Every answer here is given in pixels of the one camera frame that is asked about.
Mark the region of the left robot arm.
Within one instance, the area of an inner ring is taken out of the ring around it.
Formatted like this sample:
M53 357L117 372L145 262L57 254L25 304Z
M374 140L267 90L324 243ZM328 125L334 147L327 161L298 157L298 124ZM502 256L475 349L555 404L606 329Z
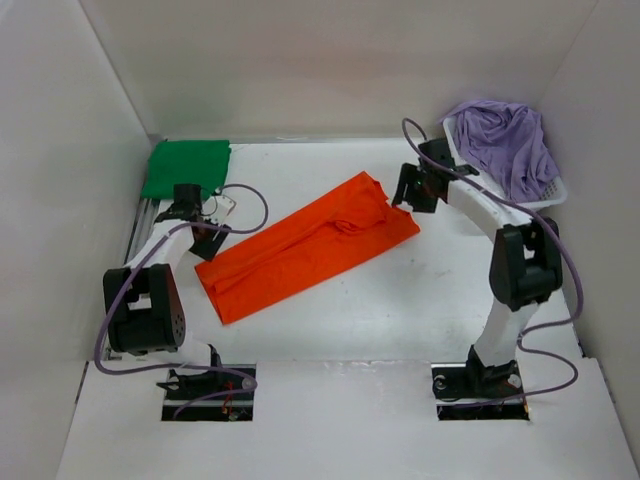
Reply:
M142 249L103 276L107 310L113 308L122 286L129 284L106 328L110 349L134 357L157 354L181 369L199 365L189 383L206 399L223 390L225 376L216 368L221 359L212 345L197 342L188 333L174 273L188 253L212 260L228 236L225 227L205 218L201 186L177 184L172 203L154 220Z

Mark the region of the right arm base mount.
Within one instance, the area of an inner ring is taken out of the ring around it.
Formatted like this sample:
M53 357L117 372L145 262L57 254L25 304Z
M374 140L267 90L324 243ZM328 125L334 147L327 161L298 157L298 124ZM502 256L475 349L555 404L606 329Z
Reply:
M517 365L507 374L485 379L464 363L433 364L431 373L439 420L529 420L525 400L507 400L523 392Z

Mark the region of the lavender t shirt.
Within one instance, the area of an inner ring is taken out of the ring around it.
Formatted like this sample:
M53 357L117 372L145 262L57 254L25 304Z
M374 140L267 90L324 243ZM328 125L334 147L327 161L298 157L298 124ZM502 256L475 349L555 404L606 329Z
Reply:
M542 115L522 103L472 100L459 104L441 120L454 123L458 153L488 173L508 200L542 199L560 171L544 140Z

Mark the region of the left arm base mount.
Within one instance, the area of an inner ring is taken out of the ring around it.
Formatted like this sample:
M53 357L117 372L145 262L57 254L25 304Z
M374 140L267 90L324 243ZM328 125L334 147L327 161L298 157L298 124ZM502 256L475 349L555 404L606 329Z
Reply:
M229 372L193 373L171 369L156 384L163 390L165 422L247 422L253 419L251 382Z

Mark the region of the orange t shirt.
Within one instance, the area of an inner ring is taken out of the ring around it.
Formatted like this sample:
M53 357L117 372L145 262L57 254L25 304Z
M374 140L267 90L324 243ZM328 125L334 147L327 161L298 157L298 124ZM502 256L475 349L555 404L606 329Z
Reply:
M220 322L230 325L419 233L411 214L361 172L195 271Z

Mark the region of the green t shirt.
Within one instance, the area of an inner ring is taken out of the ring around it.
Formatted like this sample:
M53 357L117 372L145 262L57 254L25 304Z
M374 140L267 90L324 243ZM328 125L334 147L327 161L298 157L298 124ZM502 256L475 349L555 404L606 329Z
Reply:
M172 199L177 184L196 184L206 192L213 192L226 182L230 157L228 140L160 142L149 158L140 196L152 200Z

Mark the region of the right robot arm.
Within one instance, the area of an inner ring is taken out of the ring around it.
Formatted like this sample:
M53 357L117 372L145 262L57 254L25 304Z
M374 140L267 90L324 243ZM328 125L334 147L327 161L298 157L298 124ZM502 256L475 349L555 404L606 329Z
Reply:
M479 338L461 365L432 370L439 400L489 400L522 391L517 342L539 306L563 283L556 224L540 222L499 200L477 181L478 171L458 165L446 139L417 147L418 164L402 165L393 205L433 213L445 203L463 213L492 242L488 280L491 310Z

